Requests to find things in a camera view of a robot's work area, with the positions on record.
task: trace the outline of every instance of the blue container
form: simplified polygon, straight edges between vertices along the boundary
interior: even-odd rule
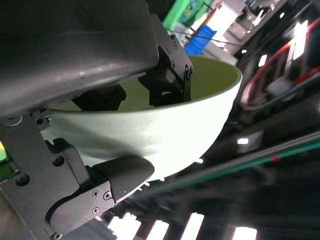
[[[213,38],[217,31],[213,31],[210,27],[204,26],[189,45],[185,48],[186,54],[189,56],[199,56],[205,50],[206,46]]]

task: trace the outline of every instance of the blue crate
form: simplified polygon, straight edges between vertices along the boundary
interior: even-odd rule
[[[216,33],[217,31],[213,31],[210,27],[204,26],[197,35],[199,37],[195,37],[185,48],[186,54],[189,56],[201,55],[210,42],[210,39],[212,39]]]

